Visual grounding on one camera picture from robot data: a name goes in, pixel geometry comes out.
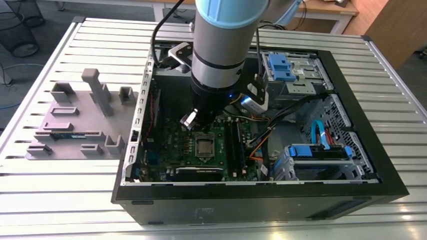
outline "green circuit board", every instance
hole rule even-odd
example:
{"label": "green circuit board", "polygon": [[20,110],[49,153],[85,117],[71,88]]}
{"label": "green circuit board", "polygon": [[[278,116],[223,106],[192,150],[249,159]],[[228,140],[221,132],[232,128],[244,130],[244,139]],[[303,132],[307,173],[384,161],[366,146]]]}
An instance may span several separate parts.
{"label": "green circuit board", "polygon": [[[211,124],[208,131],[188,131],[177,120],[165,120],[163,127],[163,143],[160,149],[147,150],[141,154],[141,162],[148,163],[147,172],[149,181],[167,182],[167,171],[181,167],[196,168],[220,168],[223,169],[224,181],[249,181],[256,178],[256,168],[245,168],[245,174],[241,176],[229,176],[228,174],[228,156],[225,147],[224,127],[229,119],[217,119]],[[252,138],[251,125],[247,120],[239,122],[243,141]],[[208,152],[212,157],[200,157],[197,153],[204,149],[212,149]]]}

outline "white label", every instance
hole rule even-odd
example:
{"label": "white label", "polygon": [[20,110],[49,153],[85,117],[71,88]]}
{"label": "white label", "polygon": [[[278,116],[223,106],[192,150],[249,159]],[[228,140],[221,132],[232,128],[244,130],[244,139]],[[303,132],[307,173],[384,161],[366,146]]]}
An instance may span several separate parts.
{"label": "white label", "polygon": [[300,69],[294,69],[294,73],[295,73],[295,74],[304,74],[304,71],[300,70]]}
{"label": "white label", "polygon": [[260,171],[261,171],[261,173],[267,176],[267,174],[268,174],[268,169],[267,169],[267,167],[264,166],[264,164],[260,166]]}

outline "wooden desk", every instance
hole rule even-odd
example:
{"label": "wooden desk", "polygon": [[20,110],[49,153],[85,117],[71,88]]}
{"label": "wooden desk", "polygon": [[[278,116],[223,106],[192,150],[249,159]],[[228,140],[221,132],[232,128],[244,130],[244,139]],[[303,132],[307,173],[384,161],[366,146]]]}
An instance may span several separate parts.
{"label": "wooden desk", "polygon": [[[155,21],[159,22],[163,19],[163,9],[172,8],[176,0],[149,0],[152,2]],[[331,34],[342,34],[354,16],[359,14],[359,11],[354,4],[350,2],[346,7],[335,5],[335,2],[323,0],[310,0],[307,3],[307,19],[322,19],[335,21]],[[185,0],[180,9],[195,10],[195,0]],[[296,18],[303,16],[304,5],[300,4]]]}
{"label": "wooden desk", "polygon": [[[319,29],[327,28],[327,30],[330,30],[332,27],[330,31],[331,34],[343,34],[352,17],[358,16],[359,14],[358,9],[351,2],[348,2],[346,7],[336,6],[334,1],[323,1],[323,0],[310,0],[306,4],[307,4],[307,17],[306,17],[307,25],[315,25],[318,23],[316,21],[318,19],[332,20],[335,22],[330,21],[331,24],[327,24],[328,26],[322,26],[322,24],[318,26]],[[300,18],[303,16],[303,12],[304,12],[304,6],[303,4],[300,4],[295,17]],[[294,29],[296,26],[296,23],[298,23],[298,19],[294,19],[288,29]],[[314,29],[312,27],[308,27],[306,31],[312,32],[314,31],[312,29]],[[302,26],[298,30],[304,31],[304,26]]]}
{"label": "wooden desk", "polygon": [[[89,3],[89,4],[108,4],[124,6],[141,6],[153,9],[153,18],[156,22],[164,17],[163,9],[172,8],[177,0],[61,0],[63,2]],[[180,9],[196,10],[195,0],[185,0],[179,6]],[[323,19],[336,21],[331,34],[342,34],[350,20],[359,14],[358,9],[350,2],[347,7],[339,7],[334,2],[324,2],[323,0],[310,0],[307,3],[307,19]],[[303,16],[304,7],[299,6],[295,17]]]}

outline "blue plastic latch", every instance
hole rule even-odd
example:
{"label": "blue plastic latch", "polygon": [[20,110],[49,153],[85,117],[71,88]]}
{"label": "blue plastic latch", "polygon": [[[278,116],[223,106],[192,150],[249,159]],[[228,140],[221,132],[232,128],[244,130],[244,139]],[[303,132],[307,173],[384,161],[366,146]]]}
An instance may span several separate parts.
{"label": "blue plastic latch", "polygon": [[296,150],[298,157],[312,157],[314,156],[310,146],[298,145],[298,146],[294,146],[294,148]]}
{"label": "blue plastic latch", "polygon": [[294,146],[288,147],[288,154],[291,155],[291,157],[296,156],[296,151],[295,151],[295,147]]}
{"label": "blue plastic latch", "polygon": [[354,150],[350,146],[344,146],[344,151],[347,153],[348,158],[351,159],[354,156]]}
{"label": "blue plastic latch", "polygon": [[268,54],[270,67],[272,70],[272,79],[276,81],[294,82],[296,76],[291,71],[292,64],[283,54]]}

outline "robotic arm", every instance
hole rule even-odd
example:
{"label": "robotic arm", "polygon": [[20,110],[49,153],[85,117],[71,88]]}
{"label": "robotic arm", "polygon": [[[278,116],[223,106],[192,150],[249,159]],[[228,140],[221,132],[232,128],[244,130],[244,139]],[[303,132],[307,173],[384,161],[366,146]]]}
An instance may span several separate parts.
{"label": "robotic arm", "polygon": [[270,6],[275,10],[282,7],[284,15],[276,23],[284,25],[302,0],[196,0],[195,3],[193,46],[181,43],[172,51],[177,61],[191,68],[192,112],[180,121],[189,130],[208,125],[240,93],[264,104],[261,76],[240,78],[253,33]]}

